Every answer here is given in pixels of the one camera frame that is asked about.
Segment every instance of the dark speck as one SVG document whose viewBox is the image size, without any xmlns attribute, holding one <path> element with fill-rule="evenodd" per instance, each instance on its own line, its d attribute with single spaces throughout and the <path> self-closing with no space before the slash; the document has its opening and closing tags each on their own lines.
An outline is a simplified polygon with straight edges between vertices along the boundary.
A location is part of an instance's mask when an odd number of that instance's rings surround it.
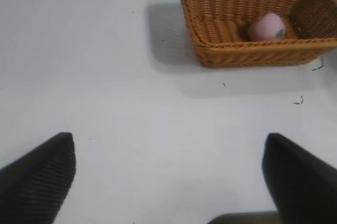
<svg viewBox="0 0 337 224">
<path fill-rule="evenodd" d="M 303 104 L 303 95 L 301 95 L 301 102 L 294 102 L 295 105 L 301 105 Z"/>
</svg>

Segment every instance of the basket rim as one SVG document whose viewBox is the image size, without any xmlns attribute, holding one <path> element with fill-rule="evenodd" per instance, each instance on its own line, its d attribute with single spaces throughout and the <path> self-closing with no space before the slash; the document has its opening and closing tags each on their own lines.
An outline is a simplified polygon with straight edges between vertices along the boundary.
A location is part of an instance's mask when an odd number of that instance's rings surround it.
<svg viewBox="0 0 337 224">
<path fill-rule="evenodd" d="M 256 47 L 275 47 L 279 45 L 289 45 L 294 48 L 308 48 L 308 44 L 314 45 L 315 48 L 327 48 L 327 47 L 337 47 L 337 37 L 329 38 L 309 38 L 309 39 L 282 39 L 282 40 L 271 40 L 263 42 L 223 42 L 223 43 L 212 43 L 202 37 L 200 37 L 197 29 L 195 28 L 195 23 L 192 18 L 192 15 L 189 11 L 188 0 L 181 0 L 183 11 L 186 15 L 189 16 L 189 21 L 186 22 L 187 27 L 190 30 L 192 40 L 195 46 L 198 47 L 208 47 L 208 48 L 256 48 Z"/>
</svg>

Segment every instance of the table surface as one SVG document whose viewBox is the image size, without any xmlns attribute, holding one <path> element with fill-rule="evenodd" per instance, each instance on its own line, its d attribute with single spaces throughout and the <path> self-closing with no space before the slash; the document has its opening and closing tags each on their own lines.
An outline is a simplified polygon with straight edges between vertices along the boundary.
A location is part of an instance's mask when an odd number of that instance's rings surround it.
<svg viewBox="0 0 337 224">
<path fill-rule="evenodd" d="M 77 173 L 55 224 L 274 210 L 261 170 L 269 132 L 337 167 L 337 52 L 315 71 L 319 59 L 205 69 L 179 0 L 0 8 L 0 166 L 60 131 L 74 136 Z"/>
</svg>

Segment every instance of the wicker basket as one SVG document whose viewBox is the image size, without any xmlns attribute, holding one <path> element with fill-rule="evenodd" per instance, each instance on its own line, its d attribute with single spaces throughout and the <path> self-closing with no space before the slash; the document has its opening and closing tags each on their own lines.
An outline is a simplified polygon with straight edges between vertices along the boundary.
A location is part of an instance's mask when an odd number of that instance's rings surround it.
<svg viewBox="0 0 337 224">
<path fill-rule="evenodd" d="M 337 47 L 337 0 L 181 0 L 202 65 L 210 68 L 308 63 Z M 274 12 L 285 38 L 250 42 L 247 28 Z"/>
</svg>

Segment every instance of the pink ball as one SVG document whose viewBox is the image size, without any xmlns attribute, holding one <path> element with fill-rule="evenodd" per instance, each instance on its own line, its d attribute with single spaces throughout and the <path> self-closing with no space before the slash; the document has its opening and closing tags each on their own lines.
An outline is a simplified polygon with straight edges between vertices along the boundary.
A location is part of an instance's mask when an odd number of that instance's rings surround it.
<svg viewBox="0 0 337 224">
<path fill-rule="evenodd" d="M 248 34 L 252 41 L 282 39 L 284 33 L 285 25 L 282 19 L 275 13 L 266 14 L 248 29 Z"/>
</svg>

